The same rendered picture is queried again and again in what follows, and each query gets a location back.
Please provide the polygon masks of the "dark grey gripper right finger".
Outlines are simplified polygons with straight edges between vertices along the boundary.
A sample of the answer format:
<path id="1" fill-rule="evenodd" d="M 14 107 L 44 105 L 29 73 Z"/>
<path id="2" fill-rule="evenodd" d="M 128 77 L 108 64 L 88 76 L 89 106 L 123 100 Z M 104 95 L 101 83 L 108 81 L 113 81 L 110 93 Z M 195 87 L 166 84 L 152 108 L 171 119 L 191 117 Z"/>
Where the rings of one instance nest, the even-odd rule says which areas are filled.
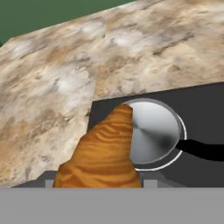
<path id="1" fill-rule="evenodd" d="M 166 178 L 160 171 L 139 171 L 138 177 L 143 188 L 183 187 L 178 182 Z"/>

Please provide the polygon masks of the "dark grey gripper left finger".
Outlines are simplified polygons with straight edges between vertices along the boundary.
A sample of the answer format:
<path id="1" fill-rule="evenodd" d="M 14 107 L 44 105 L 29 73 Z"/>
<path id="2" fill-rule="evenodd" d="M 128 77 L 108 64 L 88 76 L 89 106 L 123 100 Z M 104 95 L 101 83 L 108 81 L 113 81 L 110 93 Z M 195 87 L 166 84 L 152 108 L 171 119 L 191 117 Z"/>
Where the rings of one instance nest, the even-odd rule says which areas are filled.
<path id="1" fill-rule="evenodd" d="M 51 188 L 56 173 L 56 171 L 45 171 L 37 179 L 28 181 L 20 185 L 16 185 L 16 188 Z"/>

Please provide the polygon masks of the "golden brown croissant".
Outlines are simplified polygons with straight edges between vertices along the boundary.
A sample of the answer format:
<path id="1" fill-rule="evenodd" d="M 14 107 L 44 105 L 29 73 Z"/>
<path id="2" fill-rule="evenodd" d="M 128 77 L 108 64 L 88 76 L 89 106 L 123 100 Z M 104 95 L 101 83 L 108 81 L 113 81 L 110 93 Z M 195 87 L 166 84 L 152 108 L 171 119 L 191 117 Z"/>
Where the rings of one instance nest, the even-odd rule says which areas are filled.
<path id="1" fill-rule="evenodd" d="M 133 109 L 122 104 L 79 141 L 71 158 L 61 164 L 54 187 L 135 187 L 142 184 L 130 161 Z"/>

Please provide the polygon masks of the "black hob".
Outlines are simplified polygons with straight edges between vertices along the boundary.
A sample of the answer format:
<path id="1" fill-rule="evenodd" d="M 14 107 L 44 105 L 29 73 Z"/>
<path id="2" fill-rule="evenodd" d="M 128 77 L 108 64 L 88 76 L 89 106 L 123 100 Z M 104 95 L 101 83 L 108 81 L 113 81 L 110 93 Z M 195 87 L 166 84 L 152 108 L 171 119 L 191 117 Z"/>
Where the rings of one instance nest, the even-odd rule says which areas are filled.
<path id="1" fill-rule="evenodd" d="M 133 108 L 144 187 L 224 187 L 224 82 L 94 101 L 87 127 L 122 103 Z"/>

